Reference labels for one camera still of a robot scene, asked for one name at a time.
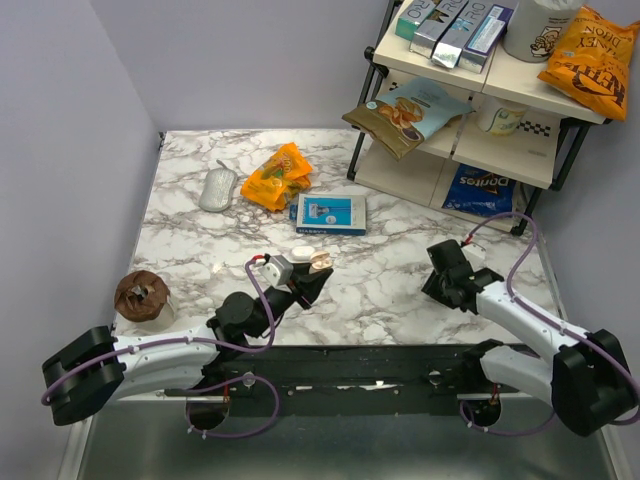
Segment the white earbud charging case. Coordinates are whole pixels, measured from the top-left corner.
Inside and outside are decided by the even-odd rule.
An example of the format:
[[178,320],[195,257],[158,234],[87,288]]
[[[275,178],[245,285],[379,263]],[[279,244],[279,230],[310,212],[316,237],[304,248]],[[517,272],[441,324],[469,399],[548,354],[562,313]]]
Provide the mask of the white earbud charging case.
[[311,246],[296,246],[291,249],[291,258],[295,262],[309,262],[315,253],[315,248]]

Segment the beige small earbud case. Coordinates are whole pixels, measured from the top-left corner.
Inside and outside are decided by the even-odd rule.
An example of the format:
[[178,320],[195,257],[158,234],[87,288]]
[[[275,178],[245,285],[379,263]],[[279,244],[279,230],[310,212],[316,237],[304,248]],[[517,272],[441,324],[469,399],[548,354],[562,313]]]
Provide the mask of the beige small earbud case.
[[331,255],[327,251],[316,251],[310,257],[310,273],[317,273],[333,266]]

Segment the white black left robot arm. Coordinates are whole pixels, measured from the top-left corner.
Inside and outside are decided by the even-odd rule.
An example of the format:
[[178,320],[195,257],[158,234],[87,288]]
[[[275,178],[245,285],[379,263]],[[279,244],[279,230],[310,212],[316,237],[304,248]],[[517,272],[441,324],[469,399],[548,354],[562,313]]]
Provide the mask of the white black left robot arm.
[[42,405],[57,426],[98,413],[110,401],[162,390],[214,393],[222,380],[217,364],[244,353],[261,353],[249,339],[274,343],[279,320],[293,305],[308,310],[333,273],[330,265],[290,263],[283,256],[257,255],[245,265],[269,282],[251,297],[234,292],[212,318],[183,331],[151,336],[115,336],[107,326],[93,327],[42,365],[46,390]]

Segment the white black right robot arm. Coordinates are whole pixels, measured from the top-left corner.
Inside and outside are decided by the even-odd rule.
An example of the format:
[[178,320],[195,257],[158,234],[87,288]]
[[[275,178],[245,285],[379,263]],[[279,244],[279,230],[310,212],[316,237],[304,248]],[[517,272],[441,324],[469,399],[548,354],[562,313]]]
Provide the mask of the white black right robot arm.
[[467,350],[443,380],[480,392],[503,384],[549,405],[573,433],[586,437],[638,409],[639,386],[619,340],[601,329],[566,323],[520,296],[497,272],[476,270],[467,248],[446,240],[428,248],[432,272],[423,292],[436,302],[471,312],[510,331],[529,348],[522,353],[496,340]]

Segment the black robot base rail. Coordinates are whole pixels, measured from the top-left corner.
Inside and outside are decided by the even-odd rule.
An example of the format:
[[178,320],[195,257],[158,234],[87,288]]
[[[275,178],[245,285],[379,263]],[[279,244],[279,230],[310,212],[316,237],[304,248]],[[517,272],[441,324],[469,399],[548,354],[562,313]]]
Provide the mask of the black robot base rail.
[[225,396],[233,416],[456,415],[467,402],[491,425],[505,391],[473,367],[471,345],[276,346],[236,354],[203,369],[193,407]]

